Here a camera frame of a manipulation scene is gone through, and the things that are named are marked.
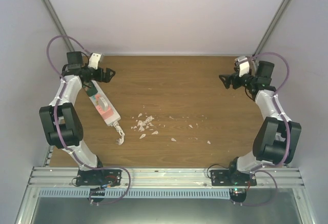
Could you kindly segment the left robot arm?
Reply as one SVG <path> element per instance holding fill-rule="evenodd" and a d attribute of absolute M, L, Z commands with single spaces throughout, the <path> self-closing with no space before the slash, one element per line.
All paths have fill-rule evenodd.
<path fill-rule="evenodd" d="M 78 93 L 84 90 L 108 126 L 117 121 L 115 109 L 99 86 L 99 83 L 109 83 L 115 75 L 115 71 L 99 66 L 103 57 L 101 53 L 92 53 L 84 63 L 82 52 L 67 53 L 68 64 L 59 73 L 56 96 L 39 110 L 48 144 L 67 152 L 81 171 L 89 171 L 88 180 L 94 185 L 102 184 L 106 173 L 98 157 L 84 142 L 83 126 L 74 105 Z"/>

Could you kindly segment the white plug adapter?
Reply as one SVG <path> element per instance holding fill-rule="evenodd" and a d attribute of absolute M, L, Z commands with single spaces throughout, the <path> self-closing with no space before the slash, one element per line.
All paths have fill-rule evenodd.
<path fill-rule="evenodd" d="M 99 104 L 99 106 L 101 107 L 101 109 L 102 109 L 104 112 L 106 112 L 106 111 L 108 110 L 108 108 L 109 108 L 109 106 L 108 106 L 108 102 L 107 102 L 106 99 L 105 99 L 104 97 L 102 97 L 102 96 L 98 99 L 98 104 Z"/>

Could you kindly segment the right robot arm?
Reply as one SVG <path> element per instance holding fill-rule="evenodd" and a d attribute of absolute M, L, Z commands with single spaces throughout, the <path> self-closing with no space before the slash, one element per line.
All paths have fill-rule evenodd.
<path fill-rule="evenodd" d="M 279 102 L 278 90 L 271 85 L 274 67 L 273 63 L 260 61 L 253 74 L 248 58 L 242 56 L 235 59 L 233 74 L 219 76 L 226 89 L 245 88 L 263 117 L 251 152 L 230 162 L 227 180 L 234 186 L 245 180 L 245 174 L 289 164 L 294 157 L 301 125 L 287 116 Z"/>

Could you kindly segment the pink cube adapter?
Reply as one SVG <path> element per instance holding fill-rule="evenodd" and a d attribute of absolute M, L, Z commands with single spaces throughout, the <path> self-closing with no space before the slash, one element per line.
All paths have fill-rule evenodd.
<path fill-rule="evenodd" d="M 103 120 L 108 119 L 109 117 L 113 116 L 114 112 L 111 108 L 108 108 L 106 111 L 104 111 L 101 106 L 96 106 L 96 110 L 101 115 Z"/>

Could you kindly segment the white power strip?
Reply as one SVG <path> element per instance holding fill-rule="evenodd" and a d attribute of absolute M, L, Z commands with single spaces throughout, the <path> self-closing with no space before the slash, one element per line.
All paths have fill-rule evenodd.
<path fill-rule="evenodd" d="M 92 80 L 84 90 L 107 126 L 114 127 L 121 119 L 120 114 L 109 101 L 99 84 Z"/>

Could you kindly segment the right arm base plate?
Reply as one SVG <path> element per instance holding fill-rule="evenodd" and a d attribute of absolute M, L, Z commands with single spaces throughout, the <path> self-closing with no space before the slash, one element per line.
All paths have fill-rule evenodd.
<path fill-rule="evenodd" d="M 207 176 L 211 180 L 212 186 L 248 187 L 257 185 L 257 181 L 252 179 L 249 174 L 226 167 L 215 168 L 215 166 L 219 166 L 219 164 L 210 165 L 207 168 Z"/>

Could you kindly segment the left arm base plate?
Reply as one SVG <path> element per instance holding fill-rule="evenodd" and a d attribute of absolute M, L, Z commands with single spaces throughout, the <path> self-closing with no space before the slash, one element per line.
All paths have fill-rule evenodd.
<path fill-rule="evenodd" d="M 99 186 L 114 187 L 120 185 L 122 170 L 78 170 L 77 176 L 72 179 L 71 183 L 75 187 L 80 186 Z"/>

